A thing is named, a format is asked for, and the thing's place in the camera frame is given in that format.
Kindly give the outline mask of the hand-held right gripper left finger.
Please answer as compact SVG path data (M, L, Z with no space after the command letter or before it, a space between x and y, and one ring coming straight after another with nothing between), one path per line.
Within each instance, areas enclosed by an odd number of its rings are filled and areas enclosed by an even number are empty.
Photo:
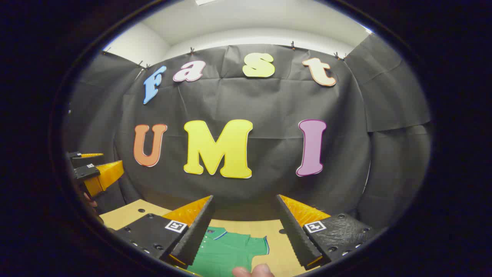
M211 195L165 215L147 213L114 235L146 256L186 269L195 260L214 211Z

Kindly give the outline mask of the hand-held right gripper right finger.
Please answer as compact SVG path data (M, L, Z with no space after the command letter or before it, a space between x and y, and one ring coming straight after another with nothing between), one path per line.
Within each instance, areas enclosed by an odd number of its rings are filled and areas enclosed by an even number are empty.
M281 194L276 195L276 203L294 254L306 270L346 259L382 232L349 213L329 214Z

